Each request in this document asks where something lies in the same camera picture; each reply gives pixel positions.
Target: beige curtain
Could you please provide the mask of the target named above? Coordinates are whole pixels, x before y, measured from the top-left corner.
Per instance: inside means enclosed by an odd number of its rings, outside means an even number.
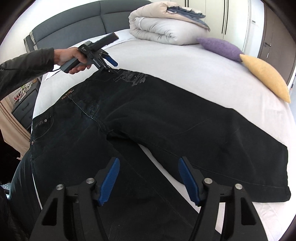
[[[19,151],[21,158],[30,147],[30,133],[11,114],[12,105],[5,97],[0,101],[0,129],[4,141]]]

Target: silver bolt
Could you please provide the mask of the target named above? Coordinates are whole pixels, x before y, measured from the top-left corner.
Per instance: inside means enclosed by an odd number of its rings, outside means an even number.
[[[63,184],[57,185],[57,190],[62,190],[63,188],[64,188],[64,185]]]
[[[237,184],[235,184],[235,188],[238,190],[242,190],[242,185],[237,183]]]
[[[94,183],[94,179],[93,179],[93,178],[88,178],[88,179],[86,180],[86,183],[87,183],[87,184],[92,184],[92,183]]]
[[[204,181],[205,181],[206,184],[211,184],[213,182],[213,180],[208,178],[208,177],[205,178]]]

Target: blue rubber tip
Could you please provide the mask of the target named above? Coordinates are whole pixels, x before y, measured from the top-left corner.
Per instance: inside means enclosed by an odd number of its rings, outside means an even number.
[[[119,169],[120,169],[120,161],[118,158],[116,158],[108,174],[106,175],[105,180],[101,185],[101,195],[98,199],[98,203],[100,206],[103,206],[103,204],[108,201],[111,191],[114,187],[115,181],[117,179]]]
[[[113,58],[111,58],[110,56],[108,56],[108,57],[106,57],[106,60],[110,63],[110,64],[112,64],[113,66],[118,66],[118,63],[113,59]]]
[[[183,183],[184,183],[186,190],[189,194],[190,200],[193,201],[195,203],[195,205],[198,206],[200,203],[198,185],[196,184],[196,182],[195,182],[191,172],[189,171],[185,161],[183,160],[183,158],[179,159],[178,168],[179,168],[179,173],[181,175]]]

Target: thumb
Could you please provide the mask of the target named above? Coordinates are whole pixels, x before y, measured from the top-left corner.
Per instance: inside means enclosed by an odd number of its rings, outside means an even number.
[[[73,50],[73,57],[75,57],[76,59],[78,59],[80,62],[86,64],[87,63],[87,57],[81,53],[78,48]]]

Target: headboard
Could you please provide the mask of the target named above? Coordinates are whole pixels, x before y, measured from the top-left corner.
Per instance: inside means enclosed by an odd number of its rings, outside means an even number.
[[[27,52],[69,48],[81,41],[129,28],[128,16],[147,0],[104,0],[61,12],[36,26],[24,39]]]

